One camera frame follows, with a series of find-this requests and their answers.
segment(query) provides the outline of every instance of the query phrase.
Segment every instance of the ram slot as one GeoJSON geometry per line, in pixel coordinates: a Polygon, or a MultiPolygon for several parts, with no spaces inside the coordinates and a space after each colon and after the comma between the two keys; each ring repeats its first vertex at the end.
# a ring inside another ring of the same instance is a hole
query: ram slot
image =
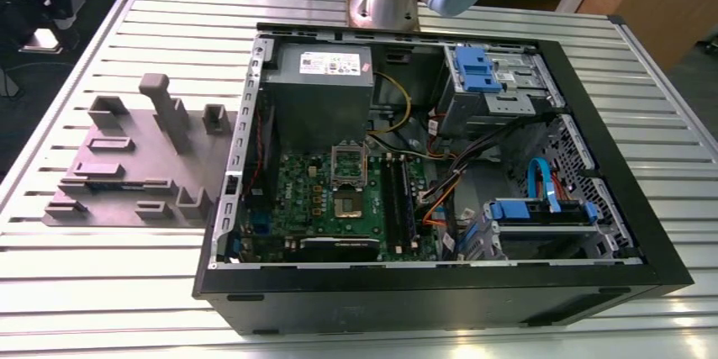
{"type": "Polygon", "coordinates": [[[416,224],[413,221],[412,182],[408,178],[408,166],[405,164],[405,161],[397,161],[397,164],[398,170],[401,172],[401,192],[398,198],[401,200],[401,204],[404,205],[404,208],[401,209],[401,223],[404,224],[405,228],[406,242],[408,245],[410,245],[412,240],[416,237],[416,224]]]}
{"type": "Polygon", "coordinates": [[[400,215],[396,204],[394,186],[390,160],[381,162],[381,202],[382,202],[382,232],[385,233],[385,243],[390,252],[400,251],[400,215]]]}

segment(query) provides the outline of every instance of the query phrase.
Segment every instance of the floor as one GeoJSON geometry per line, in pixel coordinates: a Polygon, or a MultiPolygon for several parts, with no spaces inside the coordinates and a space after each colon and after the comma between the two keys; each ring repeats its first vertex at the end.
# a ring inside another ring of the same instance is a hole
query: floor
{"type": "MultiPolygon", "coordinates": [[[[62,55],[0,53],[3,69],[30,64],[9,74],[22,88],[19,97],[14,100],[0,98],[0,178],[10,168],[113,1],[86,0],[74,23],[81,43],[71,52],[62,55]]],[[[675,87],[713,136],[718,136],[718,114],[713,113],[718,110],[716,67],[718,56],[703,55],[696,47],[668,72],[675,87]]]]}

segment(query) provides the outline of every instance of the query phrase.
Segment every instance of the slotted metal table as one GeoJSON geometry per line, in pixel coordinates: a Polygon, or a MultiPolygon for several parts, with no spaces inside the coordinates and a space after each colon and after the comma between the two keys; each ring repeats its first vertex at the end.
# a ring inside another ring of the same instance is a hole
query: slotted metal table
{"type": "Polygon", "coordinates": [[[0,187],[0,354],[133,357],[708,357],[718,351],[718,146],[624,26],[603,16],[420,9],[424,31],[556,40],[695,285],[564,328],[240,337],[190,297],[202,230],[46,227],[39,218],[97,95],[238,106],[254,24],[341,26],[344,0],[115,0],[0,187]]]}

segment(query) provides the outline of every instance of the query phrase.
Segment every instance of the green circuit board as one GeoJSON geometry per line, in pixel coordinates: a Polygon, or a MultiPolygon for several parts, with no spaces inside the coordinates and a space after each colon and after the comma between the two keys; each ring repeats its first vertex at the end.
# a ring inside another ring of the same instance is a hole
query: green circuit board
{"type": "MultiPolygon", "coordinates": [[[[365,237],[380,241],[378,261],[434,261],[433,236],[416,239],[416,248],[397,253],[386,246],[380,164],[384,157],[365,161],[337,155],[336,172],[356,176],[365,164],[366,182],[361,190],[333,189],[330,184],[330,155],[284,154],[278,164],[277,198],[270,213],[270,232],[276,236],[254,241],[260,261],[282,262],[282,237],[365,237]]],[[[420,159],[405,159],[413,197],[425,189],[424,167],[420,159]]]]}

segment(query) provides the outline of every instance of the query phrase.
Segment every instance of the motherboard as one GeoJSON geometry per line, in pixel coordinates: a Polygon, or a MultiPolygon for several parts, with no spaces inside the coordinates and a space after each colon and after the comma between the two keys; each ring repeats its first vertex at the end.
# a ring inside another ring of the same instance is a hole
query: motherboard
{"type": "Polygon", "coordinates": [[[249,213],[242,226],[244,259],[434,261],[434,231],[413,213],[422,164],[405,155],[365,156],[362,146],[282,154],[270,214],[249,213]]]}

